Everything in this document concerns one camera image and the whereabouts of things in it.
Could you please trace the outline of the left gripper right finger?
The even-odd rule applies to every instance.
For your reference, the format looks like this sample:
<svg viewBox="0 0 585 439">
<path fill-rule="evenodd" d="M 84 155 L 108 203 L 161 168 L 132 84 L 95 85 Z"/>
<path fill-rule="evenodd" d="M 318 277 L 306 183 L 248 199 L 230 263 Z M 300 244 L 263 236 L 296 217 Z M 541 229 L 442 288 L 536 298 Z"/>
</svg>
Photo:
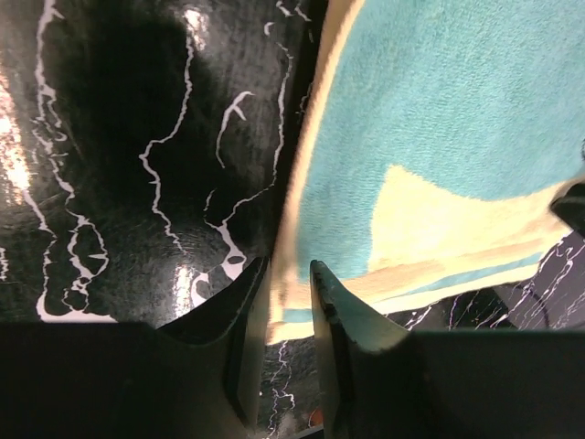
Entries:
<svg viewBox="0 0 585 439">
<path fill-rule="evenodd" d="M 580 331 L 409 331 L 310 266 L 327 438 L 581 438 Z"/>
</svg>

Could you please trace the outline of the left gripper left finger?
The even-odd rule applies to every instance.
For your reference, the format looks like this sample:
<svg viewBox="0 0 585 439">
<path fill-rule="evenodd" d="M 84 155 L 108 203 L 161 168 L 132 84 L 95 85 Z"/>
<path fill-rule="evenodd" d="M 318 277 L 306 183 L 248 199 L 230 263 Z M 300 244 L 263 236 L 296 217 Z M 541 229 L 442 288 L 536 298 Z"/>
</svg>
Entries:
<svg viewBox="0 0 585 439">
<path fill-rule="evenodd" d="M 1 327 L 4 438 L 246 438 L 254 433 L 269 262 L 159 328 Z"/>
</svg>

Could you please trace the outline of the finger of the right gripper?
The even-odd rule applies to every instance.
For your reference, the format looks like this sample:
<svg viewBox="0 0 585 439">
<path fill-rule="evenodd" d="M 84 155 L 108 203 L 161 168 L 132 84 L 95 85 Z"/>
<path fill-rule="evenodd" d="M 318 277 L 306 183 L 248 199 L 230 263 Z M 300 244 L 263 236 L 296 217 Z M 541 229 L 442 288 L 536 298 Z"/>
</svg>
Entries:
<svg viewBox="0 0 585 439">
<path fill-rule="evenodd" d="M 549 210 L 581 238 L 585 237 L 585 184 L 584 175 L 561 185 L 549 204 Z"/>
</svg>

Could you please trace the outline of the yellow green towel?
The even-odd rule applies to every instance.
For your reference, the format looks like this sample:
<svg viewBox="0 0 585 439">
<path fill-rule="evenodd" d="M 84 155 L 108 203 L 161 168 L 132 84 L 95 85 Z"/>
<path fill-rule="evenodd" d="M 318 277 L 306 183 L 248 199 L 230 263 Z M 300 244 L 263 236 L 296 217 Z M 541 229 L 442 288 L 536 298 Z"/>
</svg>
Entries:
<svg viewBox="0 0 585 439">
<path fill-rule="evenodd" d="M 330 2 L 268 343 L 313 334 L 313 260 L 383 314 L 532 277 L 583 177 L 581 1 Z"/>
</svg>

